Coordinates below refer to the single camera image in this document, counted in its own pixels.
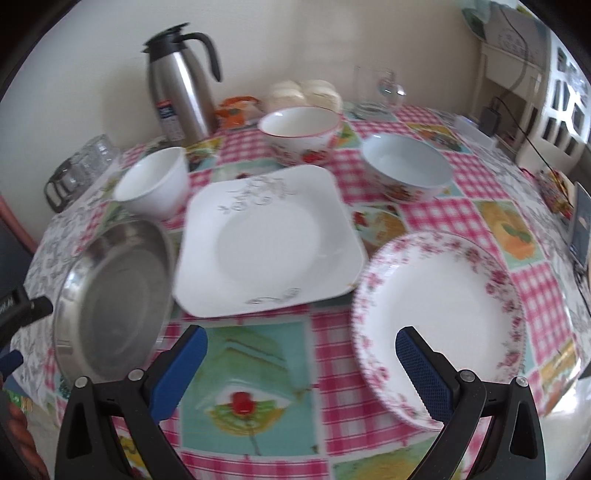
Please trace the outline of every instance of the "table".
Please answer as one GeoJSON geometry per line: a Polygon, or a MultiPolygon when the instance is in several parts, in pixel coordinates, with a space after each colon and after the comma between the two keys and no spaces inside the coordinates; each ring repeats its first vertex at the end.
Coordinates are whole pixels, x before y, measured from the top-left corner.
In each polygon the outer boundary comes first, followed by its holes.
{"type": "MultiPolygon", "coordinates": [[[[591,318],[574,282],[558,224],[535,186],[500,151],[461,139],[453,131],[455,116],[449,113],[406,106],[391,121],[361,121],[349,112],[345,117],[334,157],[325,166],[335,174],[368,250],[406,231],[438,229],[471,239],[506,265],[527,317],[522,373],[530,381],[539,412],[550,411],[589,361],[591,318]],[[388,202],[365,179],[359,153],[362,139],[383,131],[440,149],[454,169],[454,185],[431,202],[388,202]],[[512,219],[525,239],[519,248],[493,235],[490,211],[512,219]]],[[[152,143],[127,151],[122,170],[156,147],[152,143]]],[[[192,149],[189,157],[193,193],[211,181],[280,169],[256,129],[219,134],[192,149]]],[[[52,220],[27,276],[29,295],[55,300],[72,255],[96,232],[126,216],[110,200],[113,184],[110,181],[82,205],[52,220]]],[[[180,244],[184,211],[164,225],[173,242],[180,244]]],[[[393,469],[400,478],[408,476],[433,434],[397,420],[365,385],[350,343],[349,306],[350,296],[344,296],[211,320],[174,309],[160,348],[169,348],[188,324],[199,323],[207,328],[208,356],[213,359],[197,373],[175,415],[161,423],[196,478],[341,480],[380,476],[393,469]],[[248,425],[233,414],[232,405],[220,400],[245,385],[252,395],[242,396],[242,407],[256,406],[257,412],[248,425]]],[[[59,420],[69,392],[51,350],[51,319],[20,331],[12,347],[26,358],[15,373],[17,381],[59,420]]],[[[118,422],[117,427],[124,437],[124,425],[118,422]]],[[[463,473],[484,428],[477,431],[463,473]]],[[[129,440],[123,442],[129,446],[129,440]]]]}

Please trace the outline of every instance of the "bowl with floral decoration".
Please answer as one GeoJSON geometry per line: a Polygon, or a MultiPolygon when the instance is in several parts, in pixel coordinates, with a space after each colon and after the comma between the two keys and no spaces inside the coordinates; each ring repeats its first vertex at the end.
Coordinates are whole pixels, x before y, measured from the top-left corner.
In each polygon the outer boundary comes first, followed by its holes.
{"type": "Polygon", "coordinates": [[[332,157],[342,122],[327,108],[295,106],[269,113],[258,128],[281,165],[323,165],[332,157]]]}
{"type": "Polygon", "coordinates": [[[365,171],[383,194],[398,203],[426,202],[453,181],[447,158],[421,140],[378,133],[362,146],[365,171]]]}

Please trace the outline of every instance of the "thermos carafe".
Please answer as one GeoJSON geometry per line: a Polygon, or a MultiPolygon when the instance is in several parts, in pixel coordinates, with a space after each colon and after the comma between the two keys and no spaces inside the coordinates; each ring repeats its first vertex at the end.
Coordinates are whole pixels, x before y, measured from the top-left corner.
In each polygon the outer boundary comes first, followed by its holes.
{"type": "Polygon", "coordinates": [[[148,86],[160,125],[168,140],[188,147],[213,135],[217,119],[206,76],[197,57],[185,44],[200,40],[209,55],[213,77],[222,81],[217,52],[203,33],[183,34],[188,24],[176,25],[150,38],[145,53],[149,55],[148,86]]]}

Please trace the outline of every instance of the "electrical cord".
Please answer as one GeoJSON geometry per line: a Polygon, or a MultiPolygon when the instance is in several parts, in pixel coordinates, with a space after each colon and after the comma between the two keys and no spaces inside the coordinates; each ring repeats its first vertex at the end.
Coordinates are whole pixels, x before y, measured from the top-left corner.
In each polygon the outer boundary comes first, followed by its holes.
{"type": "Polygon", "coordinates": [[[521,133],[523,133],[523,136],[525,137],[525,139],[529,142],[529,144],[531,145],[531,148],[534,149],[534,151],[538,154],[538,156],[542,159],[542,162],[544,162],[544,164],[548,167],[550,174],[554,177],[554,180],[557,182],[558,185],[558,189],[562,192],[562,195],[564,195],[564,198],[566,199],[566,201],[569,203],[570,206],[573,206],[572,203],[570,203],[569,200],[569,196],[568,194],[560,187],[561,185],[561,181],[560,179],[556,176],[556,174],[554,173],[554,169],[552,167],[550,167],[549,163],[546,162],[546,159],[542,156],[542,154],[538,151],[538,149],[535,147],[535,145],[532,143],[532,141],[530,140],[529,136],[524,132],[524,130],[520,127],[519,122],[517,121],[517,119],[513,116],[513,114],[511,113],[511,110],[509,109],[509,107],[507,106],[507,104],[500,98],[500,97],[493,97],[492,99],[497,100],[497,105],[498,103],[503,104],[503,106],[505,107],[505,110],[507,110],[507,113],[509,114],[509,116],[513,119],[513,122],[515,123],[515,125],[517,126],[517,128],[519,129],[519,131],[521,131],[521,133]]]}
{"type": "Polygon", "coordinates": [[[523,37],[523,35],[521,35],[519,33],[519,31],[509,21],[509,18],[507,17],[507,15],[505,13],[505,7],[499,6],[499,9],[501,10],[501,14],[503,15],[503,17],[505,17],[505,20],[507,21],[507,23],[509,24],[509,26],[513,29],[513,31],[521,39],[521,41],[523,42],[524,48],[525,48],[524,61],[523,61],[523,66],[521,68],[521,73],[519,74],[519,78],[508,89],[505,89],[505,91],[503,93],[501,93],[501,95],[499,97],[496,97],[496,98],[498,98],[499,100],[502,101],[502,100],[505,99],[505,97],[507,95],[509,95],[510,93],[512,93],[513,90],[515,90],[519,86],[519,84],[521,84],[521,82],[523,81],[523,78],[525,77],[525,72],[527,71],[527,63],[528,63],[529,57],[530,57],[530,47],[529,47],[528,43],[525,41],[525,38],[523,37]]]}

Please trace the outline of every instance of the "screw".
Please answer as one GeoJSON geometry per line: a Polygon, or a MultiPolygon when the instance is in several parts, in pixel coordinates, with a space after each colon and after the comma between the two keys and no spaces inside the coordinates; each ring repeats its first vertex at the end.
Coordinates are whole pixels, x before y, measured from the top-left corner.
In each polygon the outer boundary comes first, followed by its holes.
{"type": "Polygon", "coordinates": [[[462,370],[460,372],[460,378],[464,382],[472,383],[476,379],[476,375],[474,374],[474,372],[471,372],[470,370],[462,370]]]}
{"type": "Polygon", "coordinates": [[[78,378],[76,378],[76,381],[74,382],[74,386],[76,388],[84,388],[87,383],[88,383],[87,377],[78,377],[78,378]]]}
{"type": "Polygon", "coordinates": [[[527,387],[527,386],[529,386],[529,383],[527,382],[527,378],[525,378],[525,377],[517,377],[515,379],[515,383],[517,385],[519,385],[520,387],[527,387]]]}
{"type": "Polygon", "coordinates": [[[127,374],[127,378],[129,378],[132,382],[137,382],[141,380],[144,376],[144,371],[141,368],[136,368],[127,374]]]}

